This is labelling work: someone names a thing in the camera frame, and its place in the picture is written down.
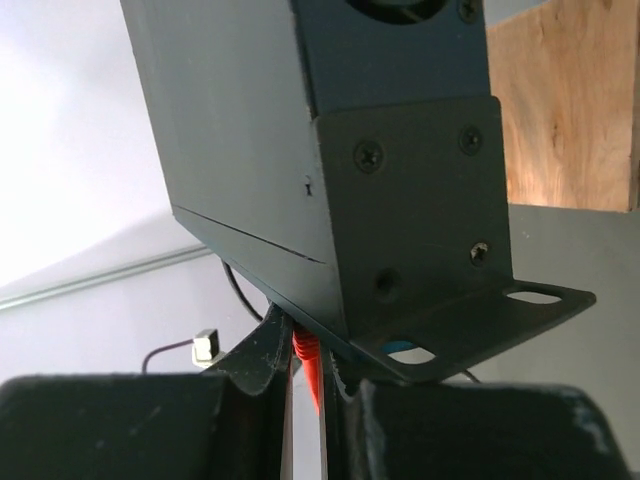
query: mounting hole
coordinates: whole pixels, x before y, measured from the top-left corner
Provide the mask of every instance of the mounting hole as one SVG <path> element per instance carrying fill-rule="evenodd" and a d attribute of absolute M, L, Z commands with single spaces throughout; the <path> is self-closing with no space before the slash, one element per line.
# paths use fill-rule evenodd
<path fill-rule="evenodd" d="M 429 20 L 448 0 L 346 0 L 363 15 L 391 25 L 413 25 Z"/>
<path fill-rule="evenodd" d="M 403 345 L 402 351 L 394 351 L 399 343 Z M 382 351 L 385 352 L 389 358 L 405 365 L 422 365 L 436 358 L 430 351 L 405 340 L 401 342 L 388 342 L 382 347 Z"/>
<path fill-rule="evenodd" d="M 484 266 L 487 261 L 487 257 L 489 256 L 489 244 L 486 242 L 476 243 L 473 247 L 471 247 L 469 256 L 471 257 L 471 263 L 473 263 L 476 267 Z"/>
<path fill-rule="evenodd" d="M 393 269 L 381 271 L 373 284 L 374 295 L 382 303 L 391 303 L 400 296 L 400 275 Z"/>
<path fill-rule="evenodd" d="M 551 305 L 552 303 L 558 303 L 562 300 L 560 297 L 538 292 L 513 292 L 507 294 L 507 297 L 536 305 Z"/>

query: wooden panel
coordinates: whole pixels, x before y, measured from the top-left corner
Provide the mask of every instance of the wooden panel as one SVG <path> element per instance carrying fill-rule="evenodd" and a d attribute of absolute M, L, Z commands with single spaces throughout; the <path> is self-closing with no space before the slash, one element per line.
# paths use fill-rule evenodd
<path fill-rule="evenodd" d="M 640 0 L 550 0 L 488 31 L 509 201 L 638 206 Z"/>

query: black power cord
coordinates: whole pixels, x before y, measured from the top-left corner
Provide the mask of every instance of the black power cord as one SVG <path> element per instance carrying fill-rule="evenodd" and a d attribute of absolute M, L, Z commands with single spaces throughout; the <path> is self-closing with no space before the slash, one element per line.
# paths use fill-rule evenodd
<path fill-rule="evenodd" d="M 221 260 L 221 262 L 222 262 L 222 268 L 224 269 L 224 273 L 227 275 L 227 280 L 229 280 L 229 284 L 231 285 L 231 288 L 233 289 L 236 296 L 238 297 L 238 300 L 240 300 L 240 303 L 242 303 L 242 306 L 247 310 L 247 312 L 249 312 L 249 314 L 253 318 L 256 319 L 256 321 L 262 322 L 264 318 L 262 317 L 262 315 L 258 313 L 258 311 L 254 308 L 254 306 L 251 305 L 251 302 L 249 301 L 249 299 L 246 297 L 246 295 L 240 288 L 240 285 L 238 284 L 238 280 L 236 279 L 236 276 L 233 273 L 233 269 L 231 268 L 231 266 L 224 260 Z"/>
<path fill-rule="evenodd" d="M 164 347 L 156 348 L 155 350 L 151 350 L 142 360 L 142 374 L 146 375 L 149 368 L 149 361 L 162 352 L 167 352 L 169 350 L 173 350 L 174 348 L 186 347 L 187 345 L 191 345 L 193 340 L 183 340 L 182 342 L 172 343 L 171 345 L 165 345 Z"/>

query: metal rail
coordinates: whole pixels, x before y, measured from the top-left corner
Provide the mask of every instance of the metal rail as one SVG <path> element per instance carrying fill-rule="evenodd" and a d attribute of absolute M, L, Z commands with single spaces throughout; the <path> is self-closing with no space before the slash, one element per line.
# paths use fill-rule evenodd
<path fill-rule="evenodd" d="M 96 274 L 80 277 L 74 280 L 61 282 L 46 288 L 34 290 L 22 295 L 0 299 L 0 312 L 17 307 L 49 300 L 61 295 L 75 293 L 88 288 L 97 287 L 106 283 L 115 282 L 124 278 L 148 273 L 171 265 L 176 265 L 189 260 L 211 255 L 213 252 L 204 245 L 174 250 L 169 253 L 149 257 L 114 269 L 105 270 Z"/>

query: red cable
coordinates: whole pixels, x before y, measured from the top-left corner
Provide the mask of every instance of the red cable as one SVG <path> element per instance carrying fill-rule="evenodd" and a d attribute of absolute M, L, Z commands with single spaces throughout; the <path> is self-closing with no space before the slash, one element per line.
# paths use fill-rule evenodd
<path fill-rule="evenodd" d="M 311 390 L 313 404 L 319 414 L 320 343 L 318 342 L 318 337 L 301 325 L 295 324 L 293 328 L 293 348 L 302 362 L 304 375 L 307 377 L 307 384 Z"/>

